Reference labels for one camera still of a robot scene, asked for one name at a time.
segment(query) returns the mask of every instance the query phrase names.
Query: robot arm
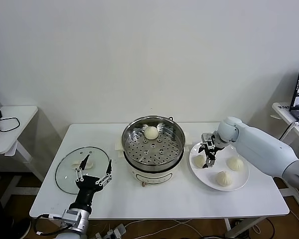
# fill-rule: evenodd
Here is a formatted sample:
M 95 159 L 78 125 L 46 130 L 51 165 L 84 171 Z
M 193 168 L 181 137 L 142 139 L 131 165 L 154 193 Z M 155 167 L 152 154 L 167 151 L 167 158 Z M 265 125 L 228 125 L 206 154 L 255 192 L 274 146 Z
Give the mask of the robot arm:
M 214 133 L 203 133 L 200 151 L 205 150 L 206 164 L 212 167 L 216 152 L 229 144 L 263 173 L 285 179 L 299 188 L 299 159 L 287 144 L 269 134 L 242 123 L 235 117 L 227 117 Z

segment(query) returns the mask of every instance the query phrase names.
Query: white table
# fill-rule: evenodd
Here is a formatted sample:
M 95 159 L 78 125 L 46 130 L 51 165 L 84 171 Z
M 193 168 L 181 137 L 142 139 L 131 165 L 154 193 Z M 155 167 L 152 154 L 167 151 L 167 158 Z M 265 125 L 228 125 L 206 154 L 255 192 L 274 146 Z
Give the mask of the white table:
M 180 123 L 193 144 L 202 132 L 213 132 L 218 123 Z M 124 158 L 118 158 L 115 143 L 126 124 L 73 124 L 69 127 L 55 155 L 40 191 L 30 210 L 30 216 L 44 213 L 62 214 L 74 202 L 76 195 L 67 194 L 56 186 L 54 174 L 58 163 L 69 152 L 83 146 L 96 146 L 113 160 L 113 180 L 99 193 L 92 205 L 92 220 L 136 219 L 201 219 L 260 218 L 246 220 L 251 227 L 267 216 L 286 215 L 289 209 L 273 179 L 251 164 L 247 184 L 232 192 L 221 192 L 202 184 L 189 170 L 188 152 L 179 171 L 160 185 L 142 187 L 129 172 Z M 226 236 L 234 237 L 246 225 L 235 227 Z
M 291 124 L 296 121 L 296 118 L 290 114 L 289 111 L 290 104 L 288 103 L 273 103 L 272 108 L 274 111 L 287 123 Z M 299 136 L 299 126 L 293 128 L 293 131 Z
M 272 108 L 275 112 L 287 123 L 291 124 L 296 121 L 296 118 L 289 111 L 290 104 L 289 103 L 273 103 Z M 292 129 L 299 136 L 299 126 L 296 126 Z M 280 189 L 281 194 L 284 197 L 293 196 L 297 203 L 299 204 L 299 191 L 298 189 L 289 185 L 286 181 L 285 184 L 287 188 Z
M 13 156 L 17 150 L 22 156 L 22 163 L 34 173 L 34 175 L 43 181 L 44 176 L 31 164 L 32 156 L 26 151 L 22 144 L 17 140 L 25 127 L 31 121 L 33 116 L 38 111 L 36 106 L 3 106 L 0 107 L 2 119 L 16 117 L 20 122 L 20 126 L 9 132 L 0 132 L 0 154 L 5 156 Z M 36 195 L 38 189 L 36 188 L 17 188 L 21 176 L 14 176 L 7 190 L 1 198 L 3 206 L 8 202 L 11 194 L 15 195 Z

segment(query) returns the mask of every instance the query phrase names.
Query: white bun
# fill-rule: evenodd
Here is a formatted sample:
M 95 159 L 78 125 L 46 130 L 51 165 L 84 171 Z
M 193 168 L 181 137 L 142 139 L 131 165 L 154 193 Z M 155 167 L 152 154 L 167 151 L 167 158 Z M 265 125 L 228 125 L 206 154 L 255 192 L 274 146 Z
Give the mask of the white bun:
M 244 169 L 244 162 L 235 156 L 227 160 L 227 165 L 233 171 L 241 171 Z
M 149 126 L 144 130 L 144 136 L 147 139 L 156 139 L 158 137 L 158 130 L 154 126 Z
M 233 183 L 233 180 L 228 172 L 221 171 L 216 175 L 216 181 L 220 186 L 228 187 Z

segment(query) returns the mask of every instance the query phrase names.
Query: black cable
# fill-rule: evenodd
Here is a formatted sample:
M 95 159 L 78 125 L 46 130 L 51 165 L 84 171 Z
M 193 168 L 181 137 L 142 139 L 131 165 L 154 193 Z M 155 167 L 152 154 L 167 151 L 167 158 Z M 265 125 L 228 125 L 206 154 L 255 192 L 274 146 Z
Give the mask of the black cable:
M 34 220 L 34 223 L 33 223 L 33 230 L 34 232 L 37 234 L 38 230 L 36 229 L 36 224 L 38 223 L 39 219 L 40 218 L 49 218 L 49 214 L 41 214 L 40 216 L 38 216 L 35 220 Z M 67 229 L 69 229 L 70 227 L 72 227 L 72 225 L 69 225 L 69 226 L 66 226 L 65 228 L 62 228 L 62 229 L 59 229 L 55 232 L 51 232 L 51 233 L 40 233 L 38 234 L 39 236 L 52 236 L 52 235 L 55 235 L 55 234 L 58 234 L 58 233 L 61 233 Z
M 283 132 L 283 134 L 280 136 L 279 140 L 281 140 L 281 138 L 284 136 L 284 134 L 287 132 L 287 130 L 290 128 L 290 126 L 293 124 L 294 122 L 292 122 L 291 124 L 289 124 L 289 126 L 286 128 L 286 130 Z
M 273 227 L 273 234 L 272 236 L 269 238 L 269 239 L 273 239 L 274 236 L 275 236 L 275 233 L 276 233 L 276 230 L 275 230 L 275 226 L 274 224 L 272 223 L 272 221 L 270 221 L 268 218 L 266 218 L 268 222 L 270 222 L 271 226 Z
M 9 132 L 9 131 L 12 131 L 12 130 L 14 130 L 14 129 L 16 129 L 16 128 L 18 128 L 20 126 L 20 121 L 18 120 L 17 117 L 4 118 L 4 119 L 0 119 L 0 121 L 3 121 L 3 120 L 12 120 L 12 119 L 16 119 L 18 125 L 16 127 L 14 127 L 14 128 L 8 129 L 8 130 L 1 130 L 0 129 L 0 132 Z

